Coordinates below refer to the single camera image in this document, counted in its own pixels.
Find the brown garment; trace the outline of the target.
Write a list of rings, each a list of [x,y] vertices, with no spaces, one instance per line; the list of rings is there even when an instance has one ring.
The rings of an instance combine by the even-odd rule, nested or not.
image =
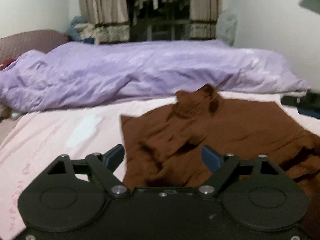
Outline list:
[[[127,155],[124,184],[192,186],[210,171],[201,148],[252,160],[264,154],[279,165],[311,198],[303,226],[319,239],[319,137],[304,129],[275,102],[225,99],[205,85],[179,91],[177,102],[139,117],[122,115]]]

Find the blue white clothes pile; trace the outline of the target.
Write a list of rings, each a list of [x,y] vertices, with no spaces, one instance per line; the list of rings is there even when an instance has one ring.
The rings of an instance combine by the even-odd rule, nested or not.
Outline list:
[[[88,23],[85,16],[75,16],[66,31],[70,40],[88,44],[100,44],[98,29]]]

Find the pink bed sheet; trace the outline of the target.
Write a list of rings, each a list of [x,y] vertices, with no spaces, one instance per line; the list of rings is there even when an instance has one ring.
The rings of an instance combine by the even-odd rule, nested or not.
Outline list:
[[[127,155],[121,116],[139,117],[176,102],[177,98],[152,101],[146,110],[140,103],[122,103],[23,117],[1,145],[1,239],[312,239],[303,226],[311,198],[292,178],[306,194],[309,207],[300,222],[276,231],[240,224],[225,210],[219,196],[200,195],[198,188],[203,183],[133,189],[124,184]],[[25,226],[18,198],[49,164],[62,154],[80,160],[92,153],[105,154],[116,145],[122,145],[125,154],[113,174],[129,189],[126,197],[109,200],[97,217],[69,232]]]

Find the white plastic bag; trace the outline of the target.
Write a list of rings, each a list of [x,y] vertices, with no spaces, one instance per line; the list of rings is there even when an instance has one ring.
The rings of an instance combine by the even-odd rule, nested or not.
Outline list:
[[[232,46],[236,38],[238,26],[238,17],[233,7],[221,12],[216,24],[216,39],[223,41],[225,44]]]

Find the purple duvet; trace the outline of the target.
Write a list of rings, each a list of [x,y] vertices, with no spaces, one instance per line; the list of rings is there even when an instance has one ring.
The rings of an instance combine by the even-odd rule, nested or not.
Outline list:
[[[219,40],[93,45],[25,52],[1,71],[1,104],[20,113],[158,98],[204,85],[240,93],[302,92],[309,86],[283,55]]]

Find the right beige curtain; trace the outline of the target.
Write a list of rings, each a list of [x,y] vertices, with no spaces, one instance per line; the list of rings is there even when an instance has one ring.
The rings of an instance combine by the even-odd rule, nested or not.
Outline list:
[[[221,8],[221,0],[190,0],[189,38],[191,40],[214,39]]]

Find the beige curtain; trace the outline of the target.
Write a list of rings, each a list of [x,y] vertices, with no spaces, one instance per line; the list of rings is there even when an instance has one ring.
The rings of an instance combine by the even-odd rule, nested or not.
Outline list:
[[[221,8],[221,0],[190,0],[189,38],[191,40],[214,39]]]
[[[130,23],[126,0],[79,0],[80,12],[93,30],[96,44],[128,42]]]

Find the mauve pillow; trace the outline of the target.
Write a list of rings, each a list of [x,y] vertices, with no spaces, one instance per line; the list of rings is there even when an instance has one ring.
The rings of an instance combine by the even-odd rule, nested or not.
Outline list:
[[[0,39],[1,63],[14,59],[30,50],[44,53],[69,41],[66,34],[55,30],[35,30],[14,34]]]

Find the left beige curtain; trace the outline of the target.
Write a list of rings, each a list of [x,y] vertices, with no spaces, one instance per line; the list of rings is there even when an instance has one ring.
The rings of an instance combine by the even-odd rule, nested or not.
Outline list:
[[[96,44],[128,42],[130,23],[126,0],[79,0],[80,12],[93,30]]]

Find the dark wall object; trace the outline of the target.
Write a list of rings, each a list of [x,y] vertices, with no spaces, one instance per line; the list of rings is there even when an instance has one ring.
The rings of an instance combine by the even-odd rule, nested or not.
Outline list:
[[[299,6],[320,14],[320,0],[301,0]]]

